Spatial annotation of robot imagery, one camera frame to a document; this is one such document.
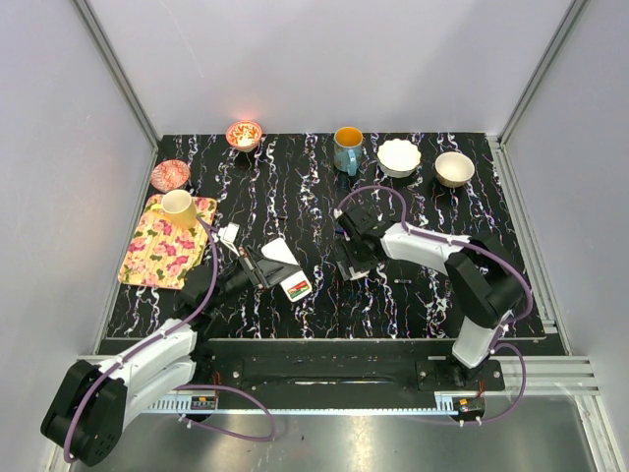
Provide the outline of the white red remote control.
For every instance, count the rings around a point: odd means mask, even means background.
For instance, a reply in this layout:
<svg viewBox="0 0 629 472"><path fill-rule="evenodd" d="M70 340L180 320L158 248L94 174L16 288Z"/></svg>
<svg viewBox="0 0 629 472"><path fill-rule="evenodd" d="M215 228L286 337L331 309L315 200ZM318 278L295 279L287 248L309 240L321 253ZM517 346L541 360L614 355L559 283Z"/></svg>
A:
<svg viewBox="0 0 629 472"><path fill-rule="evenodd" d="M312 293L310 281L283 238L262 246L261 254L260 267L269 287L279 285L292 303Z"/></svg>

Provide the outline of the white battery cover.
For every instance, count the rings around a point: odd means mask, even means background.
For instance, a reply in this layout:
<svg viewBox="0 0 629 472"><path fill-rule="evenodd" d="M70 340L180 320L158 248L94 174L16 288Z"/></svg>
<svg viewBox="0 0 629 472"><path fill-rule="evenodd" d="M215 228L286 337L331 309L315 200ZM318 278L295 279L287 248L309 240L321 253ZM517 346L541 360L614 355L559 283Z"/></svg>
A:
<svg viewBox="0 0 629 472"><path fill-rule="evenodd" d="M359 280L361 278L365 278L369 275L368 271L359 271L359 272L354 272L351 271L350 273L350 280Z"/></svg>

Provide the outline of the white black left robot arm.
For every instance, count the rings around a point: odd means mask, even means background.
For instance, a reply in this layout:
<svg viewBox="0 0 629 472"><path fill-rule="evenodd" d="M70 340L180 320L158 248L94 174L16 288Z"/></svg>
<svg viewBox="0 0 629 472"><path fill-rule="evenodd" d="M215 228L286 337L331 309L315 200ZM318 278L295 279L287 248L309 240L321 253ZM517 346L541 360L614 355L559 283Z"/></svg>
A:
<svg viewBox="0 0 629 472"><path fill-rule="evenodd" d="M250 288L287 289L304 274L287 243L276 238L255 251L241 250L224 271L198 265L184 278L181 296L194 311L169 319L154 334L99 364L75 362L42 420L41 433L60 446L68 463L100 463L125 428L169 391L187 384L202 388L213 374L198 355L201 314Z"/></svg>

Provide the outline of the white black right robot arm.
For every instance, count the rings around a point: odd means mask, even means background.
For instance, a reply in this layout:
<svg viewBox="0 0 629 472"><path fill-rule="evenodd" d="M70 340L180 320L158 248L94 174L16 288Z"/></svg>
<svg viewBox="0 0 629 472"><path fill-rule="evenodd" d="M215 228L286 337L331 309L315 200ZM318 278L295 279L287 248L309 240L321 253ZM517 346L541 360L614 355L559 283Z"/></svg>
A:
<svg viewBox="0 0 629 472"><path fill-rule="evenodd" d="M344 231L334 243L334 255L345 280L363 278L389 261L448 276L463 319L451 353L436 368L437 380L443 384L468 389L477 383L520 302L526 301L526 313L532 311L530 285L490 234L445 235L403 219L378 219L359 207L336 209L334 217Z"/></svg>

